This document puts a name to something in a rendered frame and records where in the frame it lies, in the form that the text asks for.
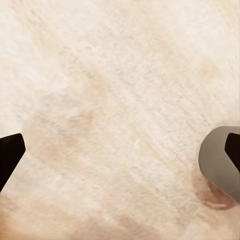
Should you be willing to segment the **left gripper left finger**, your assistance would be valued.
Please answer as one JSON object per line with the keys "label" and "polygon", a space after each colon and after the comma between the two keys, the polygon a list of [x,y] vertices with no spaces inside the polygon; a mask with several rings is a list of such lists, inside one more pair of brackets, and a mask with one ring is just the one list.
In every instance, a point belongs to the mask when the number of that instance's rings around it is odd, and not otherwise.
{"label": "left gripper left finger", "polygon": [[26,152],[21,133],[0,138],[0,192]]}

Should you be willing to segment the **trash can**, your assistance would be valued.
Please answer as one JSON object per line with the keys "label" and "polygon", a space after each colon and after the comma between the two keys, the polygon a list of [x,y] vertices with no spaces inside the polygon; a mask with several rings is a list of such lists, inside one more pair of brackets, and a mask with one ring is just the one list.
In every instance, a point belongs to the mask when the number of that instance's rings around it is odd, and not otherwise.
{"label": "trash can", "polygon": [[240,126],[220,126],[203,140],[198,164],[204,177],[240,204],[240,172],[225,151],[228,134],[240,134]]}

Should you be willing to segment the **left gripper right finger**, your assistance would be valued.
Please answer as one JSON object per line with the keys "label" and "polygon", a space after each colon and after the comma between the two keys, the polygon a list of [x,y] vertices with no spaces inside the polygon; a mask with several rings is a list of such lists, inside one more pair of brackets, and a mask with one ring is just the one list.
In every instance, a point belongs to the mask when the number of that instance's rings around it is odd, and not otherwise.
{"label": "left gripper right finger", "polygon": [[240,134],[233,132],[228,133],[224,149],[240,172]]}

